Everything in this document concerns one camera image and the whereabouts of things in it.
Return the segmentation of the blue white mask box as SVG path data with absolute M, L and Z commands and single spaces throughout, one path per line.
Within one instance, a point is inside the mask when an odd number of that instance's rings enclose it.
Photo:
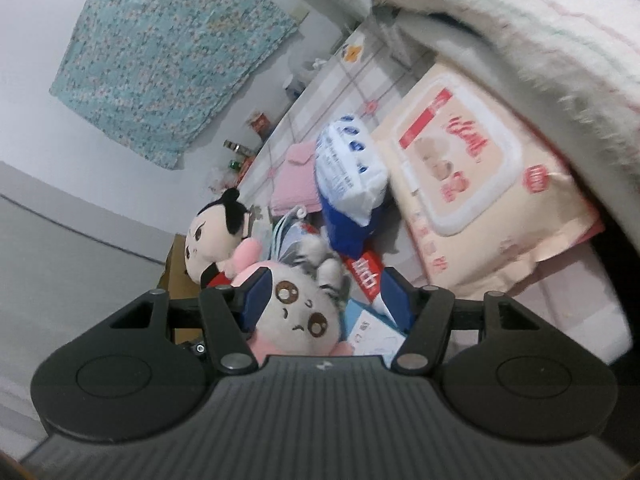
M 344 335 L 354 356 L 379 356 L 387 367 L 406 339 L 386 318 L 353 299 L 344 310 Z

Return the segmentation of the red toothpaste tube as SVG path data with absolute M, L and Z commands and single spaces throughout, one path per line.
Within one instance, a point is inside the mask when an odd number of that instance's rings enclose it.
M 358 259 L 349 256 L 343 256 L 342 259 L 360 292 L 366 297 L 369 307 L 395 324 L 393 315 L 382 298 L 381 281 L 384 266 L 378 254 L 372 249 L 366 249 Z

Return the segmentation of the pink round plush toy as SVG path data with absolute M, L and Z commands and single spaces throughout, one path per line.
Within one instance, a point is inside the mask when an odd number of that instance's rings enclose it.
M 231 285 L 258 274 L 258 300 L 242 309 L 242 331 L 258 363 L 268 356 L 352 356 L 343 336 L 343 265 L 318 234 L 305 234 L 283 261 L 259 261 L 257 243 L 244 240 L 232 258 Z

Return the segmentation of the pink knitted sponge pad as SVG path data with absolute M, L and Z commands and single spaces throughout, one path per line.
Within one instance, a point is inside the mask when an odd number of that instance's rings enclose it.
M 284 216 L 295 206 L 319 212 L 321 204 L 314 180 L 314 141 L 293 144 L 274 178 L 270 211 L 275 217 Z

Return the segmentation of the blue white wet wipes pack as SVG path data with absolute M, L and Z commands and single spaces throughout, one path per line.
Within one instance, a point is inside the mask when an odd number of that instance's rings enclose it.
M 359 259 L 380 224 L 388 185 L 388 170 L 359 117 L 343 114 L 322 128 L 314 180 L 331 247 Z

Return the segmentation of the black-haired red-dress plush doll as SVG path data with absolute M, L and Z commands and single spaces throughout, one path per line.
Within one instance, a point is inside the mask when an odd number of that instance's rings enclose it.
M 211 281 L 226 284 L 231 280 L 231 258 L 244 238 L 248 215 L 239 197 L 237 188 L 225 190 L 196 214 L 186 233 L 186 274 L 201 288 Z

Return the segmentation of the brown cardboard box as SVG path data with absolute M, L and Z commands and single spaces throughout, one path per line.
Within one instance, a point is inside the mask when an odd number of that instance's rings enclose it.
M 184 248 L 186 248 L 186 238 L 181 234 L 176 234 L 166 258 L 163 275 L 158 282 L 160 288 L 168 291 L 171 300 L 196 298 L 200 292 L 200 286 L 195 284 L 186 274 Z M 175 344 L 196 341 L 201 336 L 202 329 L 195 322 L 189 322 L 183 327 L 174 329 Z

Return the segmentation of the light blue folded cloth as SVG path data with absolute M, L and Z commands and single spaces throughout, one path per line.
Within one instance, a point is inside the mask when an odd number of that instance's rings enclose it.
M 308 211 L 304 206 L 292 208 L 273 227 L 270 259 L 282 260 L 304 235 L 318 233 L 319 230 L 308 221 Z

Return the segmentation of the large beige baby wipes pack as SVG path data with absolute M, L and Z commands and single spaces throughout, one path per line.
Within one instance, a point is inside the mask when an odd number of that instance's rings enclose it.
M 506 292 L 598 222 L 570 170 L 479 84 L 437 63 L 372 134 L 428 281 Z

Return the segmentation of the white striped blanket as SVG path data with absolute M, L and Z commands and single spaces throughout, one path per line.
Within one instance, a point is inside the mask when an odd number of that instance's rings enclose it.
M 639 130 L 639 0 L 373 0 L 443 13 L 521 76 L 629 142 Z

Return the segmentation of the floral teal wall cloth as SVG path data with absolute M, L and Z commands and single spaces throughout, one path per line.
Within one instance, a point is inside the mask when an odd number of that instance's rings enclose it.
M 174 169 L 295 21 L 271 0 L 86 0 L 51 96 Z

